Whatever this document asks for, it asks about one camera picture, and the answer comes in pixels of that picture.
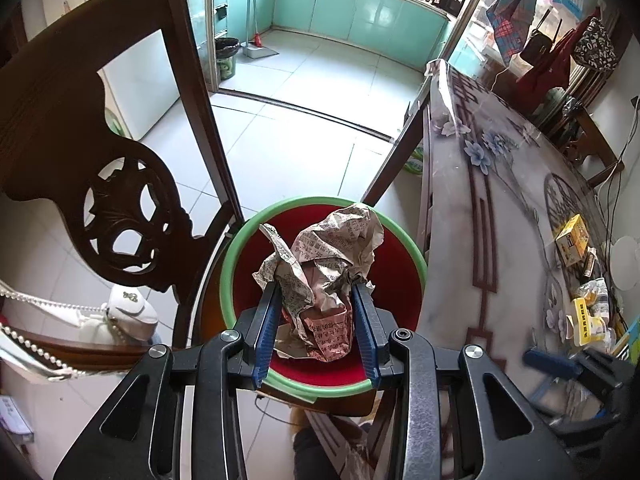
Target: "yellow label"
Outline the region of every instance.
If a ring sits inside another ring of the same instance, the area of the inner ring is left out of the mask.
[[[585,303],[584,298],[577,298],[574,300],[574,305],[575,314],[577,316],[577,323],[576,326],[574,326],[574,330],[578,331],[580,346],[584,346],[591,340],[587,304]]]

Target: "dustpan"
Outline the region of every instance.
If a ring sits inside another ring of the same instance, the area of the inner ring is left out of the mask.
[[[251,22],[251,0],[246,0],[246,41],[242,44],[242,53],[251,59],[260,59],[261,57],[275,56],[277,52],[262,44],[260,34],[258,33],[258,10],[257,0],[254,0],[254,20],[255,34],[253,41],[249,41],[250,32],[249,24]]]

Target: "yellow medicine box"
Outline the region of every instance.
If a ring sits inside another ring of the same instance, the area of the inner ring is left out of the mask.
[[[556,245],[567,267],[582,260],[588,243],[589,234],[580,215],[571,218],[556,237]]]

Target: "hanging bag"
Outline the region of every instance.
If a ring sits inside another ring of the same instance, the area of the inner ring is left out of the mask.
[[[545,22],[546,18],[549,16],[551,9],[547,9],[545,15],[540,20],[540,23],[535,28],[535,30],[531,33],[531,37],[527,44],[524,46],[523,51],[520,53],[520,59],[529,63],[531,66],[536,66],[537,63],[542,59],[542,57],[550,52],[558,38],[558,32],[560,32],[560,25],[562,25],[562,20],[558,24],[558,30],[556,30],[556,35],[553,39],[548,37],[546,34],[540,32],[541,25]]]
[[[619,60],[607,29],[597,17],[592,17],[573,52],[574,61],[598,72],[610,72]]]

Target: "crumpled newspaper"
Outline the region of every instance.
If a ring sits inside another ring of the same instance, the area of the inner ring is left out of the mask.
[[[275,252],[254,279],[262,290],[269,282],[280,284],[290,323],[278,328],[278,354],[323,362],[347,355],[353,335],[351,283],[366,279],[373,251],[383,241],[378,216],[361,203],[338,209],[301,231],[290,249],[272,226],[262,224],[260,231]]]

